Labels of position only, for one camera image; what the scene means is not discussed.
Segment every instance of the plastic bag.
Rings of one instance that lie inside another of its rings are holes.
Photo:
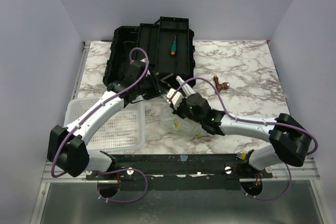
[[[168,132],[181,136],[209,136],[198,123],[187,118],[182,119],[172,112],[173,110],[171,108],[165,107],[162,109],[160,115],[161,123]]]

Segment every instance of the plastic crate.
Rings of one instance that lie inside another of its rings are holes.
[[[97,97],[77,98],[68,104],[64,125],[67,125],[91,108]],[[145,111],[143,102],[129,104],[111,117],[93,136],[88,150],[124,151],[140,148],[145,141]]]

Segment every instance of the black toolbox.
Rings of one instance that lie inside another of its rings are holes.
[[[176,54],[171,55],[172,43],[176,36]],[[121,26],[114,31],[111,55],[107,61],[103,83],[120,79],[129,67],[129,53],[134,47],[144,49],[150,61],[150,68],[166,89],[177,88],[176,76],[187,80],[194,77],[195,60],[193,53],[194,32],[189,29],[187,18],[160,17],[154,24]],[[144,58],[142,52],[133,53],[132,59]],[[193,87],[196,81],[189,82]]]

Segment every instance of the blue tape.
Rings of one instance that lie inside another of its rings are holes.
[[[188,156],[187,155],[180,155],[180,159],[181,159],[182,162],[185,162],[185,161],[187,161]]]

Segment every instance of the copper connector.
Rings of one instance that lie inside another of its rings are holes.
[[[230,84],[228,82],[219,83],[217,76],[214,76],[214,81],[218,92],[220,92],[222,89],[226,90],[230,87]]]

